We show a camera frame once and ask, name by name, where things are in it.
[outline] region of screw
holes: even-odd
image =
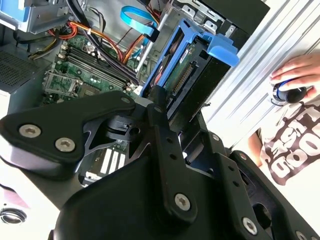
[[[252,235],[257,235],[258,234],[258,229],[256,225],[254,224],[253,221],[251,221],[249,218],[244,217],[242,219],[242,224],[244,228]]]
[[[219,140],[220,140],[219,137],[218,137],[217,135],[215,135],[215,134],[213,134],[212,137],[213,137],[213,139],[216,140],[216,141],[219,141]]]
[[[26,138],[36,138],[41,134],[41,129],[36,125],[26,124],[19,128],[19,133]]]
[[[157,111],[157,112],[159,112],[159,113],[162,113],[161,108],[160,108],[160,107],[158,107],[158,106],[155,106],[155,107],[154,107],[154,110],[156,110],[156,111]]]
[[[61,137],[57,141],[55,141],[55,147],[60,152],[69,153],[69,152],[72,152],[73,150],[75,150],[76,144],[70,138]]]
[[[303,235],[300,231],[295,231],[296,236],[298,237],[299,240],[307,240],[305,235]]]
[[[174,201],[175,204],[183,211],[188,211],[191,207],[189,199],[182,193],[175,195]]]
[[[126,104],[130,103],[130,100],[126,97],[122,97],[121,100],[124,101]]]
[[[240,156],[243,160],[247,160],[246,155],[244,155],[243,153],[239,153],[239,156]]]

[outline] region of blue handle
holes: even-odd
[[[209,46],[207,53],[212,57],[228,64],[231,67],[235,67],[239,63],[237,56],[238,49],[233,46],[233,41],[222,34],[209,37]]]
[[[136,20],[133,20],[126,13],[132,13],[132,14],[137,15],[139,17],[142,17],[144,19],[150,20],[151,22],[153,22],[153,26],[156,27],[157,23],[155,22],[154,18],[151,16],[151,14],[149,12],[142,11],[141,9],[133,7],[133,6],[124,6],[121,9],[120,17],[131,28],[137,30],[141,34],[146,34],[151,37],[151,35],[153,34],[153,32],[155,30],[154,28],[152,28],[151,26],[146,26]]]

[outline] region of white surface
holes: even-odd
[[[320,1],[267,1],[271,10],[238,53],[231,69],[202,109],[210,131],[231,147],[256,131],[276,107],[269,75],[288,59],[318,49]]]

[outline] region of computer mouse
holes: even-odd
[[[306,87],[299,87],[295,89],[291,89],[288,91],[280,91],[279,88],[292,81],[294,79],[290,79],[287,81],[280,82],[273,87],[273,98],[279,102],[287,102],[289,104],[295,104],[300,102],[307,94],[307,88]]]

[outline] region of blue cable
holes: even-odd
[[[141,22],[132,19],[126,13],[131,13],[144,19],[147,19],[152,22],[152,26],[144,25]],[[133,6],[124,6],[121,9],[120,17],[131,28],[137,30],[141,34],[148,35],[149,37],[152,36],[152,34],[155,31],[155,28],[157,27],[157,23],[155,22],[154,18],[151,16],[149,12],[143,11]]]

